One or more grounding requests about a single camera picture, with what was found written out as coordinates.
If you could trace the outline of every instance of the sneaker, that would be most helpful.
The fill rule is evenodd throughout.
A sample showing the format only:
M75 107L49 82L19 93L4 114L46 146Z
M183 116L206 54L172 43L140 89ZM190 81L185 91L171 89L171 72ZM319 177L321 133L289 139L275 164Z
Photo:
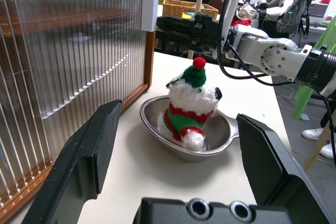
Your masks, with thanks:
M323 128L318 128L314 130L305 130L305 131L302 131L302 136L306 139L317 141L322 131L323 131Z
M322 147L322 149L320 150L320 154L321 154L323 157L333 159L333 158L334 158L334 155L333 155L333 153L332 153L332 145L331 145L331 143L325 145L324 147Z

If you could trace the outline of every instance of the cable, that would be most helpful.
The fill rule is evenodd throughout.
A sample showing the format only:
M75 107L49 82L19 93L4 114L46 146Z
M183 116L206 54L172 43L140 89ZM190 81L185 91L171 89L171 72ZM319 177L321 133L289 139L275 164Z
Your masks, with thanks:
M287 96L287 95L280 95L280 94L278 94L277 92L275 92L275 94L277 94L278 96L277 97L281 97L281 98L283 98L284 99L284 97L286 97L286 98L288 98L288 100L289 101L291 101L292 103L296 103L296 101L293 101L292 99L294 98L294 97L292 97L292 95L294 94L294 89L290 86L290 85L285 85L285 86L288 86L291 90L292 90L292 93L289 95L289 96Z
M322 101L324 102L324 105L327 109L327 115L329 117L329 129L330 129L330 135L331 135L331 148L332 148L332 155L334 157L334 163L335 163L335 167L336 167L336 150L335 150L335 138L334 138L335 126L332 122L331 110L330 110L327 99L325 97L323 97L320 93L319 93L319 95L322 98Z
M299 48L301 48L301 30L299 31L299 35L300 35L300 37L299 37Z
M243 60L241 59L241 57L238 55L237 51L233 48L233 46L231 46L230 44L228 45L229 48L231 49L231 51L233 52L233 54L237 57L239 63L241 64L241 66L244 68L244 70L246 72L248 72L248 74L253 78L255 79L257 82L263 84L263 85L266 85L266 86L271 86L271 87L276 87L276 86L282 86L282 85L287 85L287 84L293 84L293 82L281 82L281 83L268 83L268 82L264 82L260 79L258 79L257 76L255 76L251 70L248 69L248 67L245 65L245 63L243 62Z
M285 95L280 95L278 92L275 92L275 94L277 94L277 98L278 97L280 97L280 98L282 98L285 102L287 102L289 105L291 105L292 106L292 108L295 108L295 106L293 105L293 104L291 104L289 101L287 101L286 99L285 99L285 97L287 97L287 96L285 96Z
M232 74L228 73L225 68L224 68L224 63L222 61L222 53L221 53L221 48L222 48L222 30L223 30L223 23L224 23L224 17L226 13L227 6L229 4L229 0L224 0L221 15L219 16L219 21L218 21L218 36L217 36L217 61L220 70L223 72L223 74L231 79L234 80L247 80L247 79L252 79L251 76L233 76ZM263 77L267 76L267 74L262 73L258 74L257 77Z

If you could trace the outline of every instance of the floor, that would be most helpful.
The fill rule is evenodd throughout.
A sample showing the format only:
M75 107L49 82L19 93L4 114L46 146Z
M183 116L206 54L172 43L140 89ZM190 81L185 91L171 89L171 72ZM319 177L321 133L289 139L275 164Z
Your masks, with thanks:
M285 79L282 77L273 77L273 82L283 81L285 81ZM315 142L302 137L301 132L303 130L320 127L320 119L325 113L325 107L322 101L310 99L304 112L304 114L309 117L309 120L293 119L291 114L296 105L293 96L298 88L298 84L279 86L275 87L275 92L293 151L292 154L294 158L303 165L307 156L312 151ZM319 155L313 166L308 170L307 175L322 197L325 205L336 216L336 168L333 164L333 160Z

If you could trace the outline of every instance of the stainless steel bowl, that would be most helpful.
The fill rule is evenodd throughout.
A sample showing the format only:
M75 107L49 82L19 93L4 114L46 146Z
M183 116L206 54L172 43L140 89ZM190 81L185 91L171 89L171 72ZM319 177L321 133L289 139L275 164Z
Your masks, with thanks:
M206 151L192 150L178 142L171 141L159 133L156 124L157 115L168 108L169 102L168 96L145 101L140 107L140 117L163 148L174 156L189 162L199 162L223 152L234 138L239 137L236 120L217 110L204 124Z

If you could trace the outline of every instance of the white table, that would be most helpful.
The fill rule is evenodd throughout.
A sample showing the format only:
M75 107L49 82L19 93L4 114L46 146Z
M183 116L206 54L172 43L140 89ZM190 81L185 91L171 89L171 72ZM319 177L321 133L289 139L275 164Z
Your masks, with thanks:
M323 34L327 28L322 26L309 26L309 31L313 33Z
M201 163L186 163L156 143L156 138L140 119L141 104L167 94L165 85L191 64L188 59L154 53L152 86L121 115L102 194L97 200L86 202L78 223L132 223L141 198L145 196L184 201L201 197L225 204L233 200L255 204L242 164L239 139L235 139L224 153ZM238 69L227 70L235 75L246 74ZM218 105L222 112L233 118L243 113L266 123L290 150L272 87L255 80L229 79L212 64L206 65L206 74L207 81L223 93ZM271 77L262 79L271 82ZM15 223L20 223L23 217L23 214L17 216Z

